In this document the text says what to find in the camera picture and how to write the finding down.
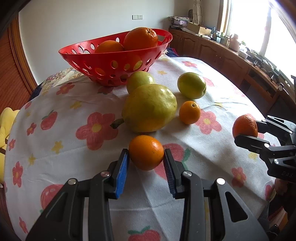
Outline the small tangerine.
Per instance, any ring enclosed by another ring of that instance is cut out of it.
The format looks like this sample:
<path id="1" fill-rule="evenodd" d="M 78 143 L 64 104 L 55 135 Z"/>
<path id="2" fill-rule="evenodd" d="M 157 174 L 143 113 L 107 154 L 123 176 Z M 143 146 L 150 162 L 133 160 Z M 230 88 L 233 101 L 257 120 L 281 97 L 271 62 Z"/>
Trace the small tangerine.
<path id="1" fill-rule="evenodd" d="M 186 101 L 182 104 L 179 110 L 180 120 L 186 124 L 191 125 L 196 123 L 201 116 L 201 109 L 194 101 Z"/>
<path id="2" fill-rule="evenodd" d="M 254 117 L 250 114 L 244 114 L 239 116 L 234 121 L 232 134 L 234 138 L 238 135 L 257 137 L 258 127 Z"/>
<path id="3" fill-rule="evenodd" d="M 134 165 L 143 170 L 150 171 L 156 168 L 163 160 L 163 145 L 148 135 L 139 135 L 133 138 L 128 146 L 130 159 Z"/>

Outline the yellow-green pear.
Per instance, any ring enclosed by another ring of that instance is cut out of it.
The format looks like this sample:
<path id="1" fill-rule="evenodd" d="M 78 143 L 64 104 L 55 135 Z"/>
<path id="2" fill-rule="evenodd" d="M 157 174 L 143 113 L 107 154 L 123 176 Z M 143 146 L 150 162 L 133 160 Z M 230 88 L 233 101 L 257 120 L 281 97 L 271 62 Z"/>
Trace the yellow-green pear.
<path id="1" fill-rule="evenodd" d="M 135 133 L 155 132 L 167 125 L 178 108 L 177 98 L 160 84 L 142 85 L 125 100 L 121 118 L 110 126 L 117 129 L 121 124 Z"/>

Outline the green apple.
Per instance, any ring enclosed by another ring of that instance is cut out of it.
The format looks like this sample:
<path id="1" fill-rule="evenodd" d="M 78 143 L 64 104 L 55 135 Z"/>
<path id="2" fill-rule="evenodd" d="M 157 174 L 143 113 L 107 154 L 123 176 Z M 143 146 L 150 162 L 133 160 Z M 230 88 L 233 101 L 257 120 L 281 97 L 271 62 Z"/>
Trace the green apple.
<path id="1" fill-rule="evenodd" d="M 200 99 L 206 93 L 205 78 L 193 72 L 180 75 L 177 87 L 180 93 L 189 99 Z"/>
<path id="2" fill-rule="evenodd" d="M 129 94 L 131 94 L 135 89 L 142 85 L 154 84 L 156 83 L 154 78 L 147 72 L 137 71 L 132 73 L 127 79 L 126 89 Z"/>

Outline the large orange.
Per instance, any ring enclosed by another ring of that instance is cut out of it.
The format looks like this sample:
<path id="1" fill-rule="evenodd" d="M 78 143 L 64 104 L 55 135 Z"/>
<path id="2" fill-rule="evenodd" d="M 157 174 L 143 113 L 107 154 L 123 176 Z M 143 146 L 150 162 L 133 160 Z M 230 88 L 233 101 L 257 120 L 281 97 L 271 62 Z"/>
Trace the large orange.
<path id="1" fill-rule="evenodd" d="M 110 52 L 122 52 L 124 51 L 123 45 L 113 40 L 107 40 L 98 45 L 95 49 L 95 53 L 110 53 Z"/>
<path id="2" fill-rule="evenodd" d="M 128 32 L 123 41 L 126 51 L 153 48 L 158 45 L 158 36 L 153 29 L 138 27 Z"/>

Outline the large green-yellow pear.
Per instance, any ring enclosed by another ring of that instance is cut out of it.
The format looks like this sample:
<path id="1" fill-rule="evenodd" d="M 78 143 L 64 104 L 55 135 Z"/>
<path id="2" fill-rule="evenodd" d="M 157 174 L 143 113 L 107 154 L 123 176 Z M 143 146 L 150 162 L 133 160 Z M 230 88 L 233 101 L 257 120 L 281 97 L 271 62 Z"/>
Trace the large green-yellow pear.
<path id="1" fill-rule="evenodd" d="M 137 61 L 135 65 L 133 66 L 133 71 L 137 71 L 142 66 L 142 60 Z"/>

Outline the brown wooden cabinet row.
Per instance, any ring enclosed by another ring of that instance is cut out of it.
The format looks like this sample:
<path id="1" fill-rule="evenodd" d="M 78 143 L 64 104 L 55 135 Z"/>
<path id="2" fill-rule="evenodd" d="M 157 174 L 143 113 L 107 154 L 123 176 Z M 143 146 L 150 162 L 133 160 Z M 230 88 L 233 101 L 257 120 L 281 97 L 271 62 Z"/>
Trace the brown wooden cabinet row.
<path id="1" fill-rule="evenodd" d="M 295 120 L 295 101 L 259 67 L 212 40 L 171 27 L 169 32 L 173 36 L 170 47 L 178 55 L 200 59 L 213 67 L 235 84 L 263 115 Z"/>

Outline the white floral fruit-print cloth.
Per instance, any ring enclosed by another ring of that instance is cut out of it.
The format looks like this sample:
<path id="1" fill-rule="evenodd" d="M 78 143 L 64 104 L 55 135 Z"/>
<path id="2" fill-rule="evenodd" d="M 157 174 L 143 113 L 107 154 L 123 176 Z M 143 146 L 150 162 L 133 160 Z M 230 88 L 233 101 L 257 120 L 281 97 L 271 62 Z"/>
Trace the white floral fruit-print cloth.
<path id="1" fill-rule="evenodd" d="M 152 133 L 175 160 L 202 178 L 224 178 L 255 216 L 266 207 L 274 178 L 258 154 L 234 143 L 237 117 L 263 115 L 226 77 L 194 58 L 159 58 L 149 69 L 158 84 L 168 87 L 178 105 L 185 98 L 177 80 L 186 72 L 203 76 L 206 94 L 198 99 L 201 117 L 184 125 L 178 117 Z M 67 82 L 52 87 L 23 106 L 11 129 L 5 157 L 6 204 L 16 235 L 28 232 L 70 178 L 85 180 L 107 169 L 135 133 L 110 124 L 121 117 L 128 95 L 125 86 L 101 87 L 89 78 L 66 70 Z M 110 202 L 115 240 L 178 240 L 182 200 L 169 192 L 164 167 L 141 171 L 128 168 L 123 194 Z"/>

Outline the yellow plush toy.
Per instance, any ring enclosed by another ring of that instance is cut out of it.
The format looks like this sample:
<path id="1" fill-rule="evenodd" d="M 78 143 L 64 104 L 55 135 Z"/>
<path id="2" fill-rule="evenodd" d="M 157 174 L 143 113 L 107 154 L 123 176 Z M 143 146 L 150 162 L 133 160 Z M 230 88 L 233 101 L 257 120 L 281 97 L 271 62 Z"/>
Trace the yellow plush toy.
<path id="1" fill-rule="evenodd" d="M 11 108 L 5 108 L 1 113 L 1 184 L 4 183 L 4 159 L 6 154 L 6 146 L 8 143 L 9 134 L 15 121 L 16 115 L 19 110 L 12 110 Z"/>

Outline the cardboard box on cabinet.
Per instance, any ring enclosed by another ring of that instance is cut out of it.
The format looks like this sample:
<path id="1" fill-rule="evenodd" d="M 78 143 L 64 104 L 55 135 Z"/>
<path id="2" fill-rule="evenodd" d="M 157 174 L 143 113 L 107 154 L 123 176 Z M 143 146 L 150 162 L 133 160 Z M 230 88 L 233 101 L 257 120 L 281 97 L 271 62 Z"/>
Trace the cardboard box on cabinet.
<path id="1" fill-rule="evenodd" d="M 198 25 L 198 24 L 193 23 L 193 22 L 188 22 L 187 23 L 187 29 L 191 30 L 191 31 L 193 31 L 193 32 L 195 32 L 195 33 L 197 33 L 199 35 L 205 35 L 205 36 L 210 36 L 211 31 L 212 31 L 210 28 Z"/>

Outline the beige window curtain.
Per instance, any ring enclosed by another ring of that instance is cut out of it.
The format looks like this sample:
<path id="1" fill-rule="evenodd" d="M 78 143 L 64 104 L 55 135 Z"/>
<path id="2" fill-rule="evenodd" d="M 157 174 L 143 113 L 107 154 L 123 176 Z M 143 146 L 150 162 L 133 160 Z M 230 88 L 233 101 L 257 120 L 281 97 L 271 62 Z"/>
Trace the beige window curtain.
<path id="1" fill-rule="evenodd" d="M 193 0 L 193 23 L 203 25 L 202 1 Z"/>

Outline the red perforated plastic basket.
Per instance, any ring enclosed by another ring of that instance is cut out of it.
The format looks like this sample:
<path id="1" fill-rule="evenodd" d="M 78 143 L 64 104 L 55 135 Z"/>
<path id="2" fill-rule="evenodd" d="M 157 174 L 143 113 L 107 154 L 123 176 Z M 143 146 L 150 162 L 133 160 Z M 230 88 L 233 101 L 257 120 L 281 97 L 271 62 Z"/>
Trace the red perforated plastic basket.
<path id="1" fill-rule="evenodd" d="M 158 45 L 153 48 L 95 53 L 98 45 L 107 40 L 119 40 L 122 44 L 128 32 L 116 33 L 92 40 L 87 40 L 72 45 L 68 45 L 59 50 L 62 58 L 74 69 L 89 77 L 93 82 L 102 86 L 125 85 L 127 78 L 137 71 L 147 72 L 149 68 L 164 53 L 168 44 L 173 39 L 170 32 L 162 29 L 154 29 L 159 37 Z M 133 71 L 133 66 L 137 61 L 142 60 L 142 66 L 137 71 Z"/>

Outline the white wall switch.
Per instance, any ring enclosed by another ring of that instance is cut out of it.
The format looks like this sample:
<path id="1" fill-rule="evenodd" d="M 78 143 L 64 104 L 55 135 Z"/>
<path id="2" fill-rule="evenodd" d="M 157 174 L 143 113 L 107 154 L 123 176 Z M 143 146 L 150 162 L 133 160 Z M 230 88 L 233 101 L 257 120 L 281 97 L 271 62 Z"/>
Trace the white wall switch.
<path id="1" fill-rule="evenodd" d="M 142 20 L 143 15 L 132 15 L 132 20 Z"/>

